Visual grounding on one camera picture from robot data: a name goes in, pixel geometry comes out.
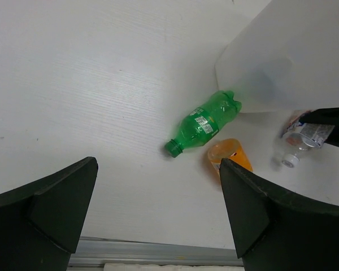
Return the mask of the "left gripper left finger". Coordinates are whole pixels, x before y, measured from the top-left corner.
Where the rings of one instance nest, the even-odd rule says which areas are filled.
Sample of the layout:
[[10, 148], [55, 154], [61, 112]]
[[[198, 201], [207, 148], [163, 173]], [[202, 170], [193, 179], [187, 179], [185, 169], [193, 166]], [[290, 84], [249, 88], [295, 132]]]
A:
[[0, 270], [66, 270], [97, 179], [96, 158], [0, 194]]

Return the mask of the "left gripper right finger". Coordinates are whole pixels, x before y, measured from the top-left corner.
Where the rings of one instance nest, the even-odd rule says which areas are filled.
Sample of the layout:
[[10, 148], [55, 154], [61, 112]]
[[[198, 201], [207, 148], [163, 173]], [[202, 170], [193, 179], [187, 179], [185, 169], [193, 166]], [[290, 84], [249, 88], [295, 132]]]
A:
[[219, 172], [246, 270], [339, 270], [339, 206], [294, 193], [230, 159]]

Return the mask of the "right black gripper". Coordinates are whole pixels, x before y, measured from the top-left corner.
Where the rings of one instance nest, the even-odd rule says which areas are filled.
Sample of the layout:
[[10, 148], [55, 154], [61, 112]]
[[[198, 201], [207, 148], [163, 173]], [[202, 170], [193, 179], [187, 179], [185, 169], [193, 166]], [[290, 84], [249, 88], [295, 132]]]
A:
[[299, 120], [301, 123], [334, 126], [324, 143], [339, 147], [339, 107], [314, 110], [301, 116]]

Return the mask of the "red label clear bottle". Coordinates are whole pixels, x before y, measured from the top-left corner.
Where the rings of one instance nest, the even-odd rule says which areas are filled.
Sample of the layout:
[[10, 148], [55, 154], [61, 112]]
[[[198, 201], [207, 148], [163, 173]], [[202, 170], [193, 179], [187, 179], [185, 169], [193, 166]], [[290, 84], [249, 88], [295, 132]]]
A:
[[294, 168], [300, 158], [312, 150], [322, 148], [324, 141], [332, 132], [334, 126], [301, 123], [300, 117], [314, 110], [296, 110], [291, 115], [280, 133], [280, 143], [283, 151], [282, 163]]

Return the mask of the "green plastic bottle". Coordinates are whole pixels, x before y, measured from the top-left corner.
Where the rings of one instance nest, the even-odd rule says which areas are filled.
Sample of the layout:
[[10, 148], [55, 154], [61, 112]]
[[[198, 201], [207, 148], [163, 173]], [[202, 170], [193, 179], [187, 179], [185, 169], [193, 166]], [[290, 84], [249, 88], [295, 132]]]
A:
[[241, 102], [234, 99], [234, 92], [217, 91], [182, 119], [174, 138], [164, 149], [175, 158], [184, 150], [205, 145], [237, 117], [241, 108]]

